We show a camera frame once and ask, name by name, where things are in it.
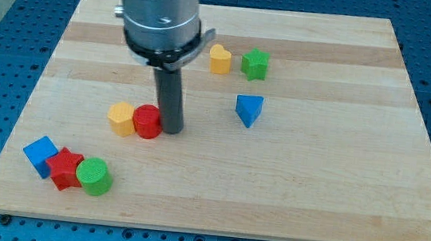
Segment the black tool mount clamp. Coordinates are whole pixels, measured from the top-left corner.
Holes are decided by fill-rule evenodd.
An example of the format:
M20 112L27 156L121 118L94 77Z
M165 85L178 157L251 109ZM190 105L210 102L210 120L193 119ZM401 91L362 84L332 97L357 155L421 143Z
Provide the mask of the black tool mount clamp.
M212 28L206 32L197 34L187 45L175 48L174 50L154 50L138 45L129 36L129 32L124 28L126 45L132 53L146 59L146 65L155 68L162 68L169 72L181 69L186 64L194 61L202 53L206 45L216 38L216 29Z

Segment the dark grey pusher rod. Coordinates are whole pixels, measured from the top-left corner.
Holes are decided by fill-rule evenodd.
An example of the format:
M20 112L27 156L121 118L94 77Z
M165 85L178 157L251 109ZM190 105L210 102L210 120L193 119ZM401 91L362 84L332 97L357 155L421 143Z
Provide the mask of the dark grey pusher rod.
M160 124L167 134L177 134L184 129L182 74L179 70L169 72L153 70Z

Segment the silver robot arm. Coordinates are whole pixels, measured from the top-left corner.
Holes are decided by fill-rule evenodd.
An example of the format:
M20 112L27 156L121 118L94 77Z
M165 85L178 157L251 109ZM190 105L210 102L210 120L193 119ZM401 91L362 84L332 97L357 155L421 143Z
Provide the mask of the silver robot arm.
M200 0L121 0L126 45L153 67L162 130L184 129L181 70L194 61L215 30L202 31Z

